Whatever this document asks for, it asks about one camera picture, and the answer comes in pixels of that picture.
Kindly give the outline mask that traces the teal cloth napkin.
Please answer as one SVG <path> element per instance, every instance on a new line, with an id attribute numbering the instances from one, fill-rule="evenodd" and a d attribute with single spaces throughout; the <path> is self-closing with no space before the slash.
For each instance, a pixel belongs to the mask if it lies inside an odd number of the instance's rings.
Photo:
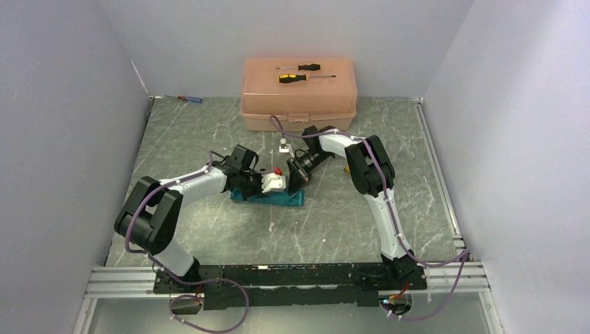
<path id="1" fill-rule="evenodd" d="M 281 207 L 301 207 L 305 201 L 305 192 L 299 189 L 293 194 L 284 191 L 270 191 L 268 193 L 245 198 L 240 190 L 235 189 L 230 192 L 230 199 L 235 202 L 251 202 L 261 205 L 276 205 Z"/>

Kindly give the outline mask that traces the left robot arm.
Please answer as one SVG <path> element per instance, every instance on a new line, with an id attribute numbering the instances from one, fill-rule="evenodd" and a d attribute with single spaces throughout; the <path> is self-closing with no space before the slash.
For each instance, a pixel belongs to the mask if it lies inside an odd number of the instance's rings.
<path id="1" fill-rule="evenodd" d="M 245 197 L 262 192 L 262 173 L 256 170 L 256 152 L 236 145 L 231 154 L 207 163 L 197 171 L 166 180 L 142 177 L 127 197 L 114 230 L 124 237 L 130 253 L 147 255 L 173 274 L 172 282 L 182 292 L 193 291 L 200 282 L 200 263 L 175 241 L 183 205 L 207 196 L 239 190 Z"/>

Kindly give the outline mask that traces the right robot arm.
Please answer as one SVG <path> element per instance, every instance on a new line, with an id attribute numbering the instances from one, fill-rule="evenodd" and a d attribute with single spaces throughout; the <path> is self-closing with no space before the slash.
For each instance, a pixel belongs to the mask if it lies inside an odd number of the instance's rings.
<path id="1" fill-rule="evenodd" d="M 364 196 L 381 238 L 381 259 L 386 266 L 383 279 L 399 289 L 417 269 L 410 244 L 403 234 L 394 203 L 395 171 L 379 137 L 352 136 L 328 126 L 306 128 L 300 137 L 308 146 L 303 155 L 287 160 L 287 192 L 302 189 L 312 171 L 329 157 L 344 157 L 357 192 Z"/>

